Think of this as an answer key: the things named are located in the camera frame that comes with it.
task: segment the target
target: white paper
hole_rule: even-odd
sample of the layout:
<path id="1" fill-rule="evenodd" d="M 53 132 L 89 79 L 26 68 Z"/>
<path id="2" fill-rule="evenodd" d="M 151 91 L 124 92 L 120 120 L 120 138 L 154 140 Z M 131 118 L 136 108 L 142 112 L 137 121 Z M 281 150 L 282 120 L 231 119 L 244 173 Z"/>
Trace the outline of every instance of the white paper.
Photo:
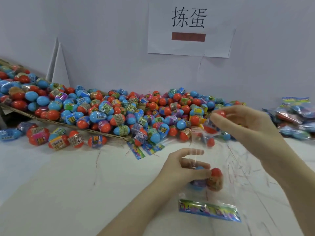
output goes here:
<path id="1" fill-rule="evenodd" d="M 243 1 L 150 0 L 148 53 L 228 58 Z M 172 40 L 173 32 L 206 36 L 204 42 Z"/>

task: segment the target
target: hand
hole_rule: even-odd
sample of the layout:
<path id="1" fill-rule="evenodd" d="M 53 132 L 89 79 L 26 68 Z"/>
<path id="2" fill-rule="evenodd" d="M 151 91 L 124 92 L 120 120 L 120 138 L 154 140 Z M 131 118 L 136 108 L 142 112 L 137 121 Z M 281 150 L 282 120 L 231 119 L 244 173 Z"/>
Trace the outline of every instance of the hand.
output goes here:
<path id="1" fill-rule="evenodd" d="M 220 110 L 226 113 L 226 118 L 214 111 L 210 120 L 257 157 L 266 171 L 271 168 L 275 170 L 275 167 L 281 166 L 279 163 L 296 156 L 266 113 L 242 105 Z"/>
<path id="2" fill-rule="evenodd" d="M 179 190 L 192 180 L 207 179 L 211 176 L 210 164 L 193 159 L 183 158 L 187 155 L 203 155 L 204 151 L 199 149 L 182 148 L 169 154 L 160 171 L 157 180 L 172 190 Z"/>

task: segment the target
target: brown rectangle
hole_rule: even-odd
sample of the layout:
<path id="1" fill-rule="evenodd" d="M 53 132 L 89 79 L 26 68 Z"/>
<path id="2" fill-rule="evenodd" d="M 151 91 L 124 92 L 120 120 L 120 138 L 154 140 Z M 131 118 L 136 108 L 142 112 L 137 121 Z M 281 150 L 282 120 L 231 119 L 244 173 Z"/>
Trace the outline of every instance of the brown rectangle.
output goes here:
<path id="1" fill-rule="evenodd" d="M 206 34 L 172 32 L 172 40 L 204 42 L 205 39 L 206 39 Z"/>

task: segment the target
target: right hand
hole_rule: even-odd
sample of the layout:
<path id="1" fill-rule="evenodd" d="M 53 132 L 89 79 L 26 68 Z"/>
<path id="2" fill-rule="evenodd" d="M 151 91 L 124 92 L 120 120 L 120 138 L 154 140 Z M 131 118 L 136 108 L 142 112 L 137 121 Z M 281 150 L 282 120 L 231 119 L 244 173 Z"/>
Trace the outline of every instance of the right hand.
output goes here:
<path id="1" fill-rule="evenodd" d="M 213 111 L 210 120 L 257 157 L 268 173 L 277 171 L 284 162 L 296 157 L 266 113 L 242 105 L 220 110 L 226 113 L 226 118 Z"/>

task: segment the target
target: white tabletop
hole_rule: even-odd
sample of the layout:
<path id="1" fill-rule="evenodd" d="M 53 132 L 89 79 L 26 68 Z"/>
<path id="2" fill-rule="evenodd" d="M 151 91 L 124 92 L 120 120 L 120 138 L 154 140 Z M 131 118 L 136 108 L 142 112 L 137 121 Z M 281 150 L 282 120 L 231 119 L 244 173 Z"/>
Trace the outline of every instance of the white tabletop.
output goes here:
<path id="1" fill-rule="evenodd" d="M 314 146 L 286 141 L 314 170 Z M 34 147 L 26 137 L 0 143 L 0 235 L 96 235 L 152 182 L 168 154 L 182 147 L 190 146 L 173 141 L 137 160 L 118 140 L 100 150 L 85 145 L 57 152 Z M 216 141 L 204 161 L 211 154 L 223 154 L 238 166 L 233 184 L 243 222 L 180 213 L 175 195 L 144 235 L 302 235 L 277 182 L 240 143 Z"/>

